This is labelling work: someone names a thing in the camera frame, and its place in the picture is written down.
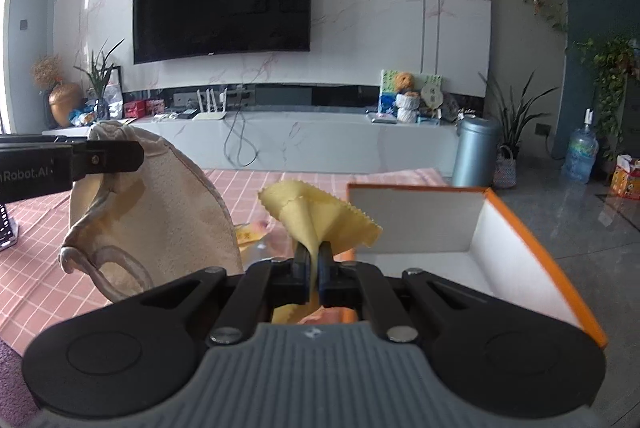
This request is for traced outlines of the black wall television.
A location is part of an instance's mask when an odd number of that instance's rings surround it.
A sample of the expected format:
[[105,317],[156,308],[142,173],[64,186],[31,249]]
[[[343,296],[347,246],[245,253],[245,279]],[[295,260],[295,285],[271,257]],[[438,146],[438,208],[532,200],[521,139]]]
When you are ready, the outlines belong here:
[[137,65],[218,54],[307,52],[311,0],[132,0]]

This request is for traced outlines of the gold round vase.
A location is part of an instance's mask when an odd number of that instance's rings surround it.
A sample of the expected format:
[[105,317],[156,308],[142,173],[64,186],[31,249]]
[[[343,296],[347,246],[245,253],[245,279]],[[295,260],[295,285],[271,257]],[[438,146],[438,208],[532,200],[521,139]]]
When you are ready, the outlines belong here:
[[51,114],[62,128],[70,126],[70,113],[79,109],[84,100],[84,92],[77,83],[56,84],[49,95]]

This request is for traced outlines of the blue water jug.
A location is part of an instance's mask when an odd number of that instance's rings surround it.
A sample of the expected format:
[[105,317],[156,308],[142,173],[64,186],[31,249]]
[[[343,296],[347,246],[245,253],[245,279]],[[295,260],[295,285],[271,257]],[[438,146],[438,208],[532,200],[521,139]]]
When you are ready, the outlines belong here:
[[562,166],[562,174],[569,180],[587,184],[596,161],[599,142],[593,130],[593,110],[587,108],[582,127],[570,136]]

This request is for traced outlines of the orange cardboard box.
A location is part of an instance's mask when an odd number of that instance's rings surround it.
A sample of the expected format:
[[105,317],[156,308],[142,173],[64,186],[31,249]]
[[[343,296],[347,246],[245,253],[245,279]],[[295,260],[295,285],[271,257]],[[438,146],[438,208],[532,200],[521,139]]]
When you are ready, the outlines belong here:
[[352,183],[347,197],[381,226],[352,260],[398,277],[421,269],[608,337],[552,255],[489,188]]

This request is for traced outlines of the white marble TV console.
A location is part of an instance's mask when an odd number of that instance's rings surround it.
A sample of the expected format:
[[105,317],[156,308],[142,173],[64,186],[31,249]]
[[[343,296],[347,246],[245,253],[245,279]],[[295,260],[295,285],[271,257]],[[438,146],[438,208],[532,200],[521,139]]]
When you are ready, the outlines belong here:
[[458,134],[452,125],[380,125],[365,115],[228,114],[222,120],[137,120],[203,169],[368,174],[434,168],[450,175]]

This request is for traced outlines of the hanging green vine plant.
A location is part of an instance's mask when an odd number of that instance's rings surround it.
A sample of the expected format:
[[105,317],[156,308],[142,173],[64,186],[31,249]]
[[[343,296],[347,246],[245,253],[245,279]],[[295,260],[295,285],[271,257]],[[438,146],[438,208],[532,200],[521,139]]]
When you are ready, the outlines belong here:
[[628,84],[639,81],[634,44],[634,39],[624,34],[575,43],[580,62],[593,79],[594,127],[608,160],[613,160],[623,145],[622,111]]

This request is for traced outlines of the small teddy bear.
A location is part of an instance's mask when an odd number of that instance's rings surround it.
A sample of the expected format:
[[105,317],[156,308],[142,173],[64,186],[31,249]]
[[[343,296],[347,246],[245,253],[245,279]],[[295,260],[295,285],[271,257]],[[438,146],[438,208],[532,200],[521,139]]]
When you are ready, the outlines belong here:
[[397,94],[414,92],[414,78],[410,72],[398,72],[394,78],[394,90]]

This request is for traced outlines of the orange tissue box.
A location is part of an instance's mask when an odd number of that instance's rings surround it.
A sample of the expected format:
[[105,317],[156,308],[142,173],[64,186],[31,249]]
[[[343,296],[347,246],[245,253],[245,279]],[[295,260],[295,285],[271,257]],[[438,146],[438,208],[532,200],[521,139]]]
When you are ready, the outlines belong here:
[[618,155],[611,182],[611,193],[620,198],[640,199],[640,159]]

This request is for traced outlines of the beige drawstring cloth bag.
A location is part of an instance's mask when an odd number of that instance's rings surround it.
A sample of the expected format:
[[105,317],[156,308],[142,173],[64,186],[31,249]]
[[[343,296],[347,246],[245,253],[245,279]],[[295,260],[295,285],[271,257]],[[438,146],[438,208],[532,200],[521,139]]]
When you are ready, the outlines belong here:
[[117,302],[209,266],[243,270],[229,210],[204,171],[152,132],[116,121],[93,125],[93,141],[135,141],[136,172],[91,174],[70,193],[70,229],[58,255],[67,274],[91,278]]

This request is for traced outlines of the woven small basket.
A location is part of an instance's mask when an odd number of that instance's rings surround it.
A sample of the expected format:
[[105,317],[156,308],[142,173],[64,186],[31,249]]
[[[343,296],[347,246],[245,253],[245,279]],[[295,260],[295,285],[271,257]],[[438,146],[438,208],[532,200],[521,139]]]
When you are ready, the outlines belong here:
[[516,159],[511,149],[500,145],[495,166],[492,186],[498,189],[508,189],[516,185]]

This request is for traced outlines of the silver yellow wipes pack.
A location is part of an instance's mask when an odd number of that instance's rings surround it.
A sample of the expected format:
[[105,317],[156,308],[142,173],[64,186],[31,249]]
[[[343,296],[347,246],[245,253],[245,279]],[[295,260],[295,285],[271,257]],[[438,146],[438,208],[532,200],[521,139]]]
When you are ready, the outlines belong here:
[[234,231],[242,255],[247,250],[254,248],[268,252],[277,252],[280,249],[277,226],[272,220],[262,219],[250,223],[235,224]]

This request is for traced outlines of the green plant in vase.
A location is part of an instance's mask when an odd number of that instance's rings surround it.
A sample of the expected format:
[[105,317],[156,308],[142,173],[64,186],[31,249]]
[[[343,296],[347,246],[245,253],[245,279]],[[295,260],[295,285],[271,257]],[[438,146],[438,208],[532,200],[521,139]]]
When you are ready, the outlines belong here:
[[110,119],[110,108],[108,108],[108,102],[105,99],[105,91],[107,85],[110,84],[113,72],[119,68],[119,65],[112,61],[112,55],[124,42],[125,40],[121,39],[109,50],[104,50],[104,47],[101,47],[97,52],[92,50],[86,68],[75,66],[75,69],[82,72],[91,84],[94,95],[93,112],[96,121]]

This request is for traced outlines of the yellow microfiber cloth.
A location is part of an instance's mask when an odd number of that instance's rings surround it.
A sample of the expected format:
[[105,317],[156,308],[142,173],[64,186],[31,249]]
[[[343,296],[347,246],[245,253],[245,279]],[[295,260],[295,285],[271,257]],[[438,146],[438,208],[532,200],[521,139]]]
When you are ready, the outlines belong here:
[[[325,241],[335,255],[360,245],[371,247],[382,227],[367,214],[346,201],[323,192],[306,182],[286,180],[272,184],[258,195],[262,206],[280,222],[292,240],[306,247],[311,258],[311,276],[318,275],[320,246]],[[351,321],[355,313],[347,307],[328,307],[320,303],[318,285],[311,285],[305,304],[278,307],[274,324],[337,324]]]

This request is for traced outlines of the grey metal trash bin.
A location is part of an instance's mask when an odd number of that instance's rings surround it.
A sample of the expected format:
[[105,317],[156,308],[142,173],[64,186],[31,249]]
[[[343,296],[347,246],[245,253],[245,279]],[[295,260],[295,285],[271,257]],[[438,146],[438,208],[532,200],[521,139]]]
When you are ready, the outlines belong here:
[[489,187],[494,178],[501,127],[494,119],[465,116],[452,172],[454,187]]

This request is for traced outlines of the white wifi router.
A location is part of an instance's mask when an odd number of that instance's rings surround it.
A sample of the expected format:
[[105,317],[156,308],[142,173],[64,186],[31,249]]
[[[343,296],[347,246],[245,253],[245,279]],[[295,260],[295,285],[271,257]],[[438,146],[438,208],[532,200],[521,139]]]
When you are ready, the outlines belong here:
[[206,88],[206,90],[196,91],[198,96],[198,113],[194,116],[194,120],[222,120],[227,116],[227,95],[228,90],[215,90],[214,88]]

